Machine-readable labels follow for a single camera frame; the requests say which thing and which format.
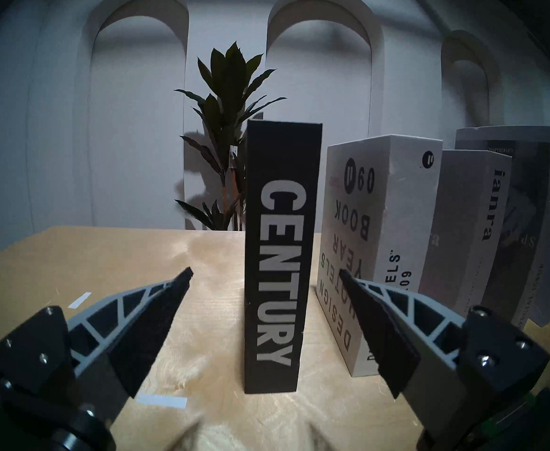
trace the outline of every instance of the green leaf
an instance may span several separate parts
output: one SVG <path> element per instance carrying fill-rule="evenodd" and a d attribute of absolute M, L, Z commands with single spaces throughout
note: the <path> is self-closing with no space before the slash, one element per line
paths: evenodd
<path fill-rule="evenodd" d="M 223 78 L 225 77 L 225 67 L 225 55 L 216 48 L 213 48 L 213 52 L 210 55 L 210 71 L 213 75 L 214 93 L 221 98 L 223 91 Z"/>
<path fill-rule="evenodd" d="M 256 69 L 258 69 L 261 65 L 261 59 L 262 55 L 256 55 L 255 57 L 248 59 L 248 62 L 246 63 L 246 87 L 250 83 L 252 74 L 254 74 Z"/>
<path fill-rule="evenodd" d="M 235 213 L 235 208 L 237 207 L 238 201 L 240 200 L 240 194 L 235 198 L 233 203 L 229 205 L 228 210 L 223 216 L 223 231 L 226 231 L 229 228 L 229 223 L 231 222 L 231 217 Z"/>
<path fill-rule="evenodd" d="M 202 202 L 202 208 L 204 208 L 204 212 L 206 213 L 206 215 L 208 215 L 210 219 L 213 219 L 213 214 L 210 212 L 210 210 L 206 206 L 206 202 Z"/>
<path fill-rule="evenodd" d="M 266 97 L 266 95 L 263 95 L 262 97 L 260 97 L 256 102 L 254 103 L 251 103 L 250 106 L 248 106 L 248 108 L 246 108 L 246 110 L 239 116 L 239 119 L 248 119 L 248 117 L 250 116 L 250 112 L 252 111 L 252 108 L 254 108 L 256 106 L 256 104 L 261 101 L 264 97 Z"/>
<path fill-rule="evenodd" d="M 184 209 L 184 211 L 186 211 L 192 217 L 196 218 L 208 229 L 214 230 L 214 223 L 212 222 L 212 220 L 208 219 L 208 217 L 204 214 L 204 212 L 202 212 L 202 210 L 194 207 L 193 205 L 185 203 L 182 200 L 175 199 L 175 201 L 181 206 L 181 208 Z"/>
<path fill-rule="evenodd" d="M 211 131 L 217 133 L 221 129 L 221 110 L 218 107 L 217 99 L 212 94 L 206 97 L 202 113 L 204 114 L 206 125 Z"/>
<path fill-rule="evenodd" d="M 200 145 L 198 142 L 186 135 L 182 135 L 181 138 L 200 152 L 202 158 L 207 161 L 207 163 L 217 172 L 217 174 L 221 174 L 221 166 L 218 164 L 217 159 L 214 158 L 210 148 L 206 147 L 206 145 Z"/>
<path fill-rule="evenodd" d="M 237 46 L 237 42 L 233 42 L 233 44 L 227 50 L 227 53 L 225 53 L 225 58 L 226 59 L 231 59 L 233 54 L 236 53 L 236 52 L 239 52 L 239 51 L 240 51 L 240 49 Z"/>
<path fill-rule="evenodd" d="M 246 89 L 246 92 L 244 93 L 244 102 L 248 99 L 248 97 L 250 95 L 252 95 L 252 93 L 262 85 L 262 83 L 266 80 L 267 77 L 269 77 L 273 71 L 275 71 L 274 69 L 267 69 L 266 71 L 264 71 L 261 75 L 259 75 L 258 77 L 256 77 L 252 83 L 248 86 L 248 88 Z"/>
<path fill-rule="evenodd" d="M 216 93 L 216 90 L 214 89 L 213 75 L 210 73 L 206 65 L 200 61 L 200 58 L 198 58 L 198 69 L 200 70 L 200 75 L 202 76 L 202 79 L 204 79 L 204 82 L 206 82 L 210 90 Z"/>
<path fill-rule="evenodd" d="M 279 98 L 276 98 L 276 99 L 274 99 L 274 100 L 271 100 L 271 101 L 268 102 L 268 103 L 265 103 L 265 104 L 262 105 L 262 106 L 259 106 L 259 107 L 256 108 L 256 109 L 253 109 L 251 112 L 248 113 L 248 116 L 243 117 L 239 122 L 241 123 L 241 122 L 245 121 L 245 120 L 248 119 L 250 116 L 252 116 L 254 113 L 258 113 L 258 112 L 259 112 L 260 110 L 262 110 L 265 106 L 269 106 L 271 103 L 275 103 L 275 102 L 278 102 L 279 100 L 285 100 L 285 99 L 286 99 L 286 97 L 279 97 Z"/>
<path fill-rule="evenodd" d="M 206 125 L 206 128 L 208 129 L 208 136 L 210 137 L 210 141 L 213 144 L 214 151 L 218 152 L 218 143 L 216 139 L 216 134 L 208 127 L 208 123 L 206 122 L 206 119 L 204 118 L 204 115 L 202 114 L 202 112 L 196 108 L 194 108 L 193 110 L 196 113 L 198 113 L 198 116 L 200 116 L 200 118 L 202 118 L 202 121 L 204 122 L 204 124 Z"/>
<path fill-rule="evenodd" d="M 175 89 L 176 92 L 184 93 L 187 97 L 191 98 L 193 101 L 198 103 L 198 106 L 202 106 L 206 103 L 206 100 L 195 93 L 188 92 L 187 90 L 182 90 L 180 88 Z"/>
<path fill-rule="evenodd" d="M 214 229 L 216 231 L 226 231 L 223 229 L 223 214 L 218 209 L 216 200 L 213 203 L 212 212 L 213 212 Z"/>
<path fill-rule="evenodd" d="M 242 96 L 246 89 L 246 60 L 237 46 L 237 42 L 227 50 L 225 55 L 227 60 L 228 79 L 233 82 L 233 109 L 237 113 L 243 105 Z"/>

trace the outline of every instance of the black circle logo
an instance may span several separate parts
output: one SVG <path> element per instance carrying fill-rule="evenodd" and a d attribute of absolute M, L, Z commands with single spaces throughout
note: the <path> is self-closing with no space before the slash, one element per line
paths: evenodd
<path fill-rule="evenodd" d="M 356 163 L 354 159 L 348 158 L 346 169 L 344 170 L 344 188 L 347 194 L 354 191 L 354 183 L 356 183 Z"/>
<path fill-rule="evenodd" d="M 421 162 L 423 163 L 424 168 L 431 168 L 431 166 L 434 164 L 434 154 L 428 150 L 423 154 Z"/>

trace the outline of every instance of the arched wall panel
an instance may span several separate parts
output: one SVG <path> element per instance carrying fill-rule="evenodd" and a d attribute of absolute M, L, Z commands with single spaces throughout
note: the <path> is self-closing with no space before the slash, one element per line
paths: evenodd
<path fill-rule="evenodd" d="M 323 124 L 315 231 L 321 232 L 327 147 L 369 135 L 371 46 L 358 20 L 341 6 L 301 0 L 269 24 L 265 119 Z"/>

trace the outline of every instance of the label tag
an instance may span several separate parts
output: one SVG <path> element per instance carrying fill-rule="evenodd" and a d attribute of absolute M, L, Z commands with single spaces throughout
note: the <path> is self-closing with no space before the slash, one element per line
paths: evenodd
<path fill-rule="evenodd" d="M 237 145 L 229 146 L 229 168 L 235 168 L 235 157 L 237 156 Z"/>

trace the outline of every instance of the table surface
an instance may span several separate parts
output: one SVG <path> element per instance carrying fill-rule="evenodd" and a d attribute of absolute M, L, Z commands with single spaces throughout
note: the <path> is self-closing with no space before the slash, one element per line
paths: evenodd
<path fill-rule="evenodd" d="M 119 451 L 192 449 L 192 442 L 199 450 L 414 450 L 422 426 L 403 396 L 394 400 L 379 376 L 348 373 L 313 289 L 319 240 L 295 393 L 243 392 L 239 232 L 54 227 L 24 239 L 0 252 L 0 339 L 46 305 L 70 318 L 191 266 L 190 289 L 139 391 L 185 396 L 187 407 L 129 399 L 111 428 Z M 68 308 L 88 291 L 79 308 Z M 524 331 L 550 353 L 550 324 L 528 320 Z M 550 363 L 534 392 L 544 386 Z"/>

